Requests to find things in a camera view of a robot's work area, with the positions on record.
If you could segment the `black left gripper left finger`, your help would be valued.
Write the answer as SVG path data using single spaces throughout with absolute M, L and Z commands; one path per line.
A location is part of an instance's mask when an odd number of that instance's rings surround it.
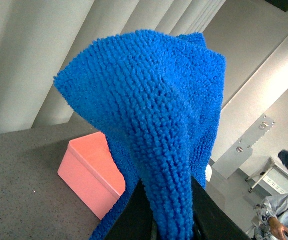
M 157 224 L 141 181 L 138 182 L 125 209 L 110 229 L 110 239 L 157 239 Z

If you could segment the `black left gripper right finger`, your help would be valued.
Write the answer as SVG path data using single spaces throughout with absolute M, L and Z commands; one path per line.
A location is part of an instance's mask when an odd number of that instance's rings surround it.
M 250 239 L 211 199 L 195 178 L 192 184 L 194 240 Z

